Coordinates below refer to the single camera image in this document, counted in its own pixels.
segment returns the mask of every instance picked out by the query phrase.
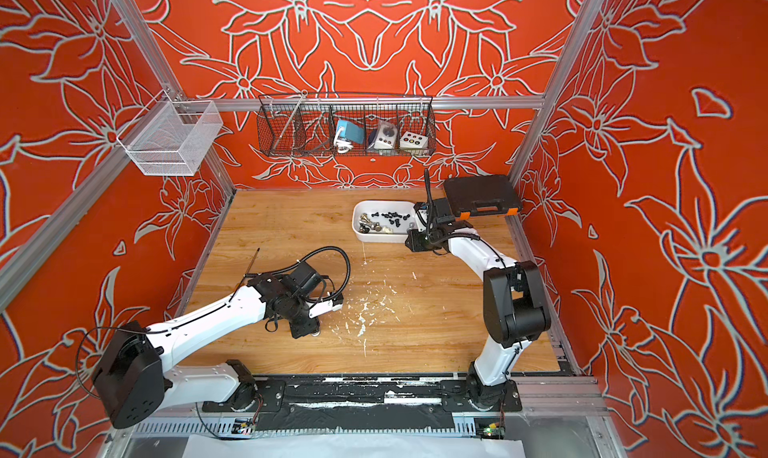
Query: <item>black antenna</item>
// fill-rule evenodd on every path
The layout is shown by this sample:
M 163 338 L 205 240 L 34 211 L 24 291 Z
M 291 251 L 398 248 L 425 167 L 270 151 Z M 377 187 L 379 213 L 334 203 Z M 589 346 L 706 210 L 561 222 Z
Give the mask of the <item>black antenna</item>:
M 427 188 L 427 233 L 432 229 L 432 222 L 437 219 L 435 216 L 435 202 L 432 200 L 432 189 L 429 182 L 429 170 L 424 168 L 424 185 Z

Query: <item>white sheet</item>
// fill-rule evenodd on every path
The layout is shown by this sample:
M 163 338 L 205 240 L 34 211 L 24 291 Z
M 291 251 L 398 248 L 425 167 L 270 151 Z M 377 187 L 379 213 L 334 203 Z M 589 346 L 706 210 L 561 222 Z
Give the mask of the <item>white sheet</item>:
M 183 458 L 525 458 L 520 441 L 329 434 L 220 441 L 192 435 Z

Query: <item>white wire basket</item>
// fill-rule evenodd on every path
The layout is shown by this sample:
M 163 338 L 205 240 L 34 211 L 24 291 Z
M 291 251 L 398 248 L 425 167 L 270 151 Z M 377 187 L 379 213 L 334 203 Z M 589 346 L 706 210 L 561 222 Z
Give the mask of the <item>white wire basket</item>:
M 144 132 L 123 145 L 125 152 L 147 176 L 193 176 L 223 125 L 216 104 L 203 113 L 178 113 L 169 101 L 158 106 Z

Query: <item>red floral wallpaper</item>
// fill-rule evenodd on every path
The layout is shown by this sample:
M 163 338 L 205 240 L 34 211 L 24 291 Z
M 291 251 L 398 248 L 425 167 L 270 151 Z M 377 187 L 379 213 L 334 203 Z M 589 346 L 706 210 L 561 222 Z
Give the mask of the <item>red floral wallpaper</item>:
M 0 267 L 93 172 L 159 86 L 108 0 L 0 0 Z M 0 456 L 95 456 L 104 409 L 78 388 L 111 332 L 170 318 L 224 193 L 128 165 L 0 313 Z
M 768 450 L 768 0 L 607 0 L 520 182 L 631 456 Z
M 0 456 L 95 456 L 109 422 L 74 374 L 90 376 L 112 331 L 75 364 L 84 333 L 172 318 L 225 200 L 205 163 L 196 177 L 125 168 L 0 315 Z
M 583 0 L 135 0 L 186 94 L 541 94 Z M 418 186 L 506 173 L 532 110 L 440 113 L 431 157 L 266 157 L 253 113 L 216 149 L 240 188 Z
M 160 87 L 109 0 L 0 0 L 0 62 L 2 267 Z

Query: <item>white plastic tray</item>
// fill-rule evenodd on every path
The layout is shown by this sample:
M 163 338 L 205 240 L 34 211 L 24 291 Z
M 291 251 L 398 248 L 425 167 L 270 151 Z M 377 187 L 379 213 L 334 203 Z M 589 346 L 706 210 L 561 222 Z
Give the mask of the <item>white plastic tray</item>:
M 381 216 L 371 216 L 374 213 L 398 213 L 403 216 L 410 214 L 410 218 L 407 220 L 400 220 L 400 226 L 395 226 L 389 223 L 389 218 Z M 392 229 L 394 233 L 376 232 L 371 230 L 370 233 L 360 233 L 359 225 L 360 215 L 368 213 L 368 218 L 371 221 L 378 221 L 382 227 L 386 226 Z M 416 212 L 413 210 L 413 203 L 410 201 L 360 201 L 355 206 L 355 210 L 352 212 L 352 230 L 357 235 L 357 239 L 365 241 L 366 243 L 404 243 L 408 238 L 409 224 L 414 223 L 413 226 L 418 226 Z

